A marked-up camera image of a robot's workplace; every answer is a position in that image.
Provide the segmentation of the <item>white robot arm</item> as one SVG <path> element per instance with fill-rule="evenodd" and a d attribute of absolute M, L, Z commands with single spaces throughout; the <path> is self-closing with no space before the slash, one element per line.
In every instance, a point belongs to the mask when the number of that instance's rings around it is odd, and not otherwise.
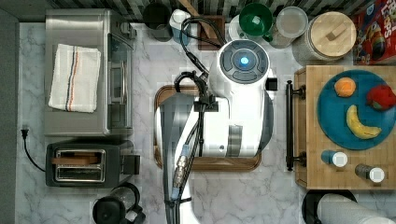
<path fill-rule="evenodd" d="M 189 187 L 196 159 L 252 158 L 269 143 L 274 125 L 272 99 L 265 86 L 269 75 L 265 49 L 241 39 L 222 46 L 209 71 L 177 76 L 176 93 L 155 112 L 167 224 L 199 224 Z"/>

